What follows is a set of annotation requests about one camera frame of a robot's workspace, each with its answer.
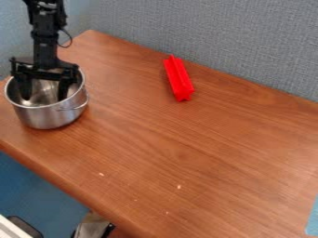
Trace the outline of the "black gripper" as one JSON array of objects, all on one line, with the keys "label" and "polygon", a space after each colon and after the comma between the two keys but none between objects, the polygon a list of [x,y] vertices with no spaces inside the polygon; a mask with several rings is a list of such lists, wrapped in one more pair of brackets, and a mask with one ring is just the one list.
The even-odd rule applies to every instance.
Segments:
[{"label": "black gripper", "polygon": [[70,86],[79,81],[81,67],[78,64],[58,59],[51,68],[42,68],[33,57],[10,58],[11,76],[19,84],[22,98],[30,100],[33,95],[33,79],[59,82],[59,100],[65,100]]}]

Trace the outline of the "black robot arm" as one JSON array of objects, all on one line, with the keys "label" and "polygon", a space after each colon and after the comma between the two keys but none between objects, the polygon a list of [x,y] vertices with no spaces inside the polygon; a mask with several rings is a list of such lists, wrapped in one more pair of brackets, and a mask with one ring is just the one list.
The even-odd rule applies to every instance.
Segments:
[{"label": "black robot arm", "polygon": [[10,59],[11,76],[18,83],[22,98],[30,100],[35,80],[58,82],[58,100],[67,98],[70,86],[81,78],[78,64],[59,59],[59,31],[65,29],[67,15],[63,0],[23,0],[27,5],[28,22],[33,26],[33,58]]}]

